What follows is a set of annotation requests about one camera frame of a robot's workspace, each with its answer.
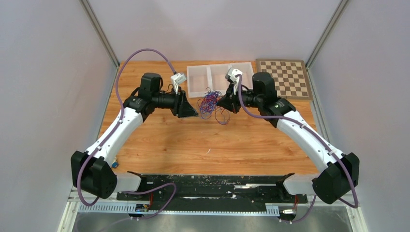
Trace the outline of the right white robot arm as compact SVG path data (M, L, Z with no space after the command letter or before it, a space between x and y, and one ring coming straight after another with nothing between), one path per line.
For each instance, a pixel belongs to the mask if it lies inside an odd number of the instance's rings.
M229 86L217 105L233 113L243 109L248 115L268 121L291 138L310 158L318 174L290 174L276 188L279 200L288 202L297 194L315 195L327 204L339 200L359 206L358 185L360 160L345 153L318 134L285 98L279 97L275 82L267 72L252 76L253 89L242 86L243 73L228 71Z

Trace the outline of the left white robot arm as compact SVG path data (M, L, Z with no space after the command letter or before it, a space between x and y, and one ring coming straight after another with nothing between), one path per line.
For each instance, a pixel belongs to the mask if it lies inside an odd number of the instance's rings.
M148 187L142 177L133 172L116 174L111 168L117 153L130 135L141 126L155 109L169 109L178 118L198 116L188 102L180 84L185 74L171 76L171 91L163 91L163 79L157 73L145 73L141 84L124 101L116 119L104 134L84 152L75 151L71 157L73 185L101 199L114 192L128 192L136 200L147 196Z

